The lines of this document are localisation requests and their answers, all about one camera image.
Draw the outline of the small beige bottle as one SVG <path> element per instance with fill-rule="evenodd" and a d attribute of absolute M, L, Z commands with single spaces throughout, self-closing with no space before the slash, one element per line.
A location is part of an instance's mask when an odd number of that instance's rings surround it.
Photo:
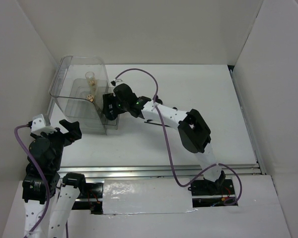
<path fill-rule="evenodd" d="M 94 94 L 88 94 L 86 99 L 92 103 L 95 103 L 96 102 L 96 96 Z"/>

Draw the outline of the clear acrylic organizer box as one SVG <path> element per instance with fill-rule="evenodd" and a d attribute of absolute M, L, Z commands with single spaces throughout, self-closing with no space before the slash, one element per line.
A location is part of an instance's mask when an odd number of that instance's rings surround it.
<path fill-rule="evenodd" d="M 92 71 L 97 82 L 96 102 L 86 99 L 90 88 L 85 74 Z M 82 133 L 106 134 L 116 130 L 119 119 L 108 120 L 103 114 L 104 94 L 112 93 L 105 62 L 100 57 L 64 56 L 61 58 L 49 94 L 70 122 L 78 121 Z"/>

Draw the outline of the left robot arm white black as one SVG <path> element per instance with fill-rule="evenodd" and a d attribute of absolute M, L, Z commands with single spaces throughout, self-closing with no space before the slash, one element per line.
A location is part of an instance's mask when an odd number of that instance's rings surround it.
<path fill-rule="evenodd" d="M 82 137 L 79 122 L 63 119 L 59 123 L 66 133 L 38 115 L 24 125 L 30 128 L 34 140 L 29 147 L 19 142 L 29 162 L 22 182 L 26 238 L 68 237 L 71 209 L 75 200 L 87 193 L 83 174 L 67 173 L 63 178 L 59 175 L 64 148 Z"/>

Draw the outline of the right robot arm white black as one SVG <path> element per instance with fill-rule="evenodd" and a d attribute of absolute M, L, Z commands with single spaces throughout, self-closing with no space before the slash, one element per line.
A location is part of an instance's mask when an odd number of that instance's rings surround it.
<path fill-rule="evenodd" d="M 223 189 L 225 173 L 213 153 L 211 130 L 197 110 L 179 111 L 149 97 L 137 97 L 125 83 L 116 86 L 112 93 L 104 94 L 102 99 L 103 113 L 108 120 L 115 120 L 119 114 L 128 112 L 135 118 L 160 121 L 162 125 L 177 130 L 183 147 L 196 156 L 205 171 L 207 191 L 217 194 Z"/>

